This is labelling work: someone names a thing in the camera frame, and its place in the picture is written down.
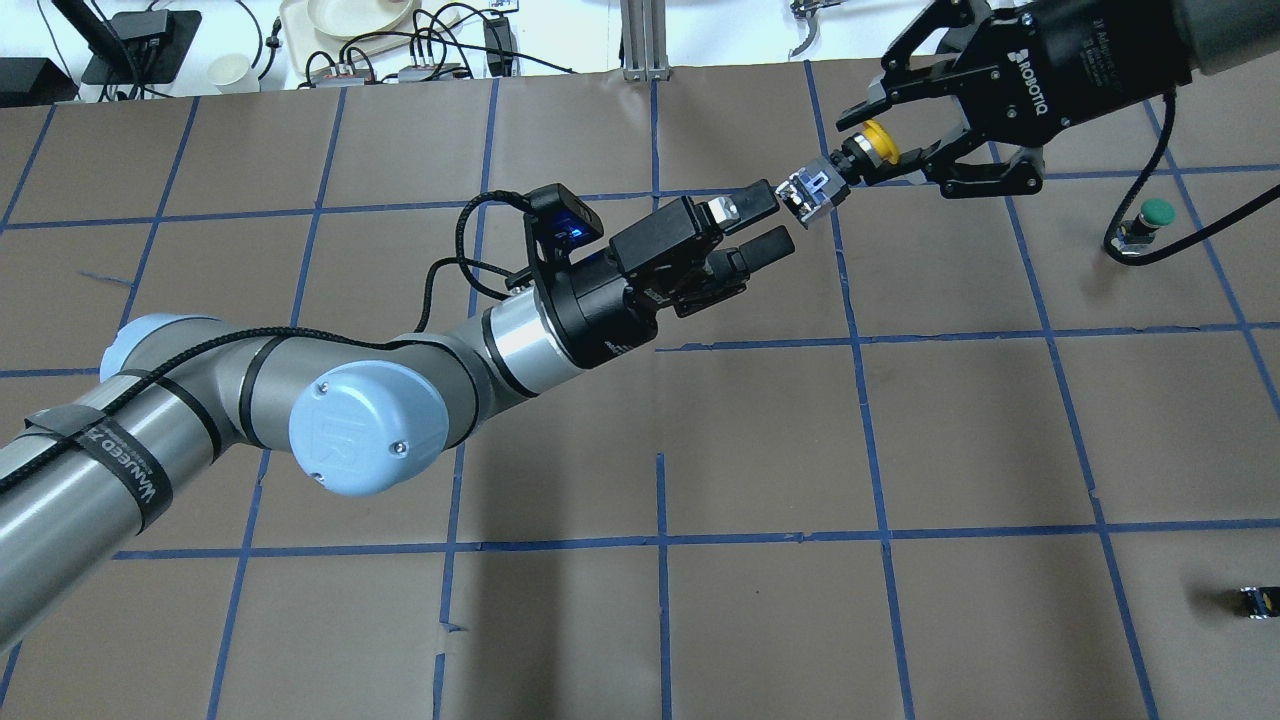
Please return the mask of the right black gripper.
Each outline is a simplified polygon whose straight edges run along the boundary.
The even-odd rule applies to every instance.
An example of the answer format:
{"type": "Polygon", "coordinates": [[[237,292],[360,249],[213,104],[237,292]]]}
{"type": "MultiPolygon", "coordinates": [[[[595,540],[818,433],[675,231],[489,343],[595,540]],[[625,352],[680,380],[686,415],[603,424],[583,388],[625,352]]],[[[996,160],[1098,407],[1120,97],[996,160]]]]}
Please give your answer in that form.
{"type": "Polygon", "coordinates": [[[888,109],[955,97],[968,129],[908,150],[876,182],[934,184],[943,199],[1033,195],[1044,187],[1041,146],[1068,127],[1158,96],[1190,78],[1170,1],[931,1],[879,60],[868,100],[836,120],[850,131],[888,109]],[[937,29],[952,59],[911,68],[937,29]],[[966,161],[989,140],[1018,145],[1006,160],[966,161]]]}

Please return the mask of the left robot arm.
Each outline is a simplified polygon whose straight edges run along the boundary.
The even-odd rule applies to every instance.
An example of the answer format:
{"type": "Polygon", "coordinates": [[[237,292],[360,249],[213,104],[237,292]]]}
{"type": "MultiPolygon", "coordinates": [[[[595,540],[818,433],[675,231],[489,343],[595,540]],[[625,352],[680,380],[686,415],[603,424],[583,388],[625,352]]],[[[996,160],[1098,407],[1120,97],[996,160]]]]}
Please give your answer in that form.
{"type": "Polygon", "coordinates": [[[99,386],[28,415],[3,448],[3,648],[229,447],[289,454],[335,495],[380,493],[492,418],[652,342],[660,310],[731,299],[794,250],[782,225],[723,246],[785,204],[764,179],[680,196],[611,237],[562,184],[485,202],[524,214],[527,265],[453,331],[372,343],[172,314],[122,328],[99,386]]]}

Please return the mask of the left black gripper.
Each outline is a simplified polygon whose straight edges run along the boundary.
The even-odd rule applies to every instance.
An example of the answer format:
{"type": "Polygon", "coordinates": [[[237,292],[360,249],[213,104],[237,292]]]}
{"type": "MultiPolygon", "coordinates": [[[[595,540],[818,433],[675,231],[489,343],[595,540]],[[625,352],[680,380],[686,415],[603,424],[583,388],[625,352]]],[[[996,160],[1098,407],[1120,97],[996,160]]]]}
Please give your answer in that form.
{"type": "Polygon", "coordinates": [[[614,234],[608,245],[534,283],[570,361],[591,369],[657,337],[657,315],[690,316],[745,291],[750,277],[795,252],[783,225],[719,249],[780,210],[774,186],[758,179],[696,202],[682,196],[614,234]]]}

